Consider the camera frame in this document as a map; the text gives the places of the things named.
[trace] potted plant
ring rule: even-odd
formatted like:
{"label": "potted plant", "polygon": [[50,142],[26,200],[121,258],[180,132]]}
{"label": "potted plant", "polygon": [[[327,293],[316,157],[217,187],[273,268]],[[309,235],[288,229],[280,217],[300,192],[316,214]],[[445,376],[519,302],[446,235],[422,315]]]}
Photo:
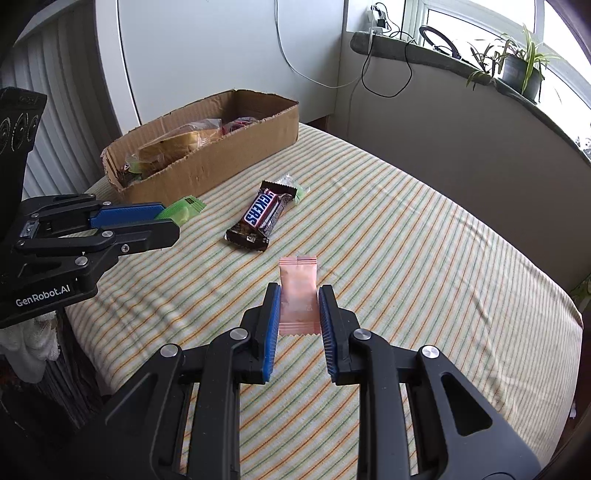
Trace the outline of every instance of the potted plant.
{"label": "potted plant", "polygon": [[583,150],[583,153],[587,156],[587,158],[589,160],[591,160],[591,136],[589,133],[587,133],[582,139],[581,136],[577,136],[577,138],[574,140],[574,142],[577,144],[577,147],[579,147],[581,150]]}
{"label": "potted plant", "polygon": [[493,79],[495,69],[502,76],[501,80],[513,90],[522,94],[525,98],[535,103],[535,97],[541,91],[542,65],[548,66],[551,59],[559,57],[546,55],[538,51],[538,46],[531,38],[527,27],[523,26],[525,35],[525,48],[522,48],[512,37],[502,34],[499,40],[502,41],[502,51],[493,50],[495,45],[488,45],[484,53],[480,54],[474,47],[471,47],[472,56],[477,61],[481,71],[473,72],[468,78],[468,84],[476,79],[483,79],[486,76]]}

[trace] clear plastic wrapper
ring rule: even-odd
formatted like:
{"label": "clear plastic wrapper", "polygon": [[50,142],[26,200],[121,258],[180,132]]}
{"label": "clear plastic wrapper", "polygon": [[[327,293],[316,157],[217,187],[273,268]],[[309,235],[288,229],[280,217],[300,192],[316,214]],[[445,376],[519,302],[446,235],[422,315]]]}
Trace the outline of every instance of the clear plastic wrapper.
{"label": "clear plastic wrapper", "polygon": [[275,183],[287,185],[288,187],[294,187],[297,189],[297,193],[295,194],[294,198],[295,204],[300,203],[301,200],[310,193],[310,187],[304,187],[300,185],[297,180],[288,173],[282,175]]}
{"label": "clear plastic wrapper", "polygon": [[239,128],[245,127],[255,122],[258,122],[258,120],[253,116],[241,116],[224,125],[223,134],[226,135],[230,132],[233,132],[234,130],[238,130]]}
{"label": "clear plastic wrapper", "polygon": [[126,159],[124,173],[136,176],[128,175],[127,184],[137,181],[137,176],[141,180],[146,179],[222,135],[222,120],[219,118],[191,122],[165,133],[143,145]]}

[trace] blue gripper pad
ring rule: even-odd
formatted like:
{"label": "blue gripper pad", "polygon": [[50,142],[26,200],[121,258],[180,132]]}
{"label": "blue gripper pad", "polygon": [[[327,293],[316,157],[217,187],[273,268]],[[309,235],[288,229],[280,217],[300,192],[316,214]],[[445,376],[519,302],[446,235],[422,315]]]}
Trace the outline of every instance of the blue gripper pad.
{"label": "blue gripper pad", "polygon": [[154,220],[162,210],[164,210],[164,205],[161,203],[103,207],[94,217],[90,218],[90,227],[104,228],[122,223],[146,222]]}
{"label": "blue gripper pad", "polygon": [[320,306],[320,327],[322,329],[322,341],[324,342],[326,369],[329,372],[331,381],[336,382],[339,373],[336,356],[337,345],[332,319],[330,318],[330,310],[322,288],[319,290],[318,303]]}
{"label": "blue gripper pad", "polygon": [[262,366],[262,378],[265,383],[271,378],[273,364],[275,362],[275,350],[277,349],[277,335],[279,333],[279,313],[281,308],[281,286],[275,288],[273,304],[271,306],[269,326],[267,328],[267,337],[265,341],[265,358]]}

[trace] cardboard box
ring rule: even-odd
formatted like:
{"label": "cardboard box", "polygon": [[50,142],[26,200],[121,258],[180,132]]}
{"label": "cardboard box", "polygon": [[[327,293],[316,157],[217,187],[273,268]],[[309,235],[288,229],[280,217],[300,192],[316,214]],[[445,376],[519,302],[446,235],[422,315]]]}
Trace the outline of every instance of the cardboard box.
{"label": "cardboard box", "polygon": [[[123,187],[117,172],[127,156],[174,128],[204,118],[227,123],[240,116],[259,120],[192,152],[149,178]],[[162,202],[199,196],[242,170],[293,145],[298,135],[298,102],[271,93],[229,90],[190,103],[135,128],[103,150],[105,174],[127,203]]]}

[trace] green candy wrapper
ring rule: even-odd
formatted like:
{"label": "green candy wrapper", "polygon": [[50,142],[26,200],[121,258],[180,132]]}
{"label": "green candy wrapper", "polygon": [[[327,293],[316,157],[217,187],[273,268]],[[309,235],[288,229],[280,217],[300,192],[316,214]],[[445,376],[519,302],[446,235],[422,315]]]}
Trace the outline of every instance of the green candy wrapper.
{"label": "green candy wrapper", "polygon": [[174,202],[170,207],[160,212],[154,220],[170,218],[178,226],[184,225],[191,218],[199,215],[205,208],[205,204],[193,195],[183,197]]}

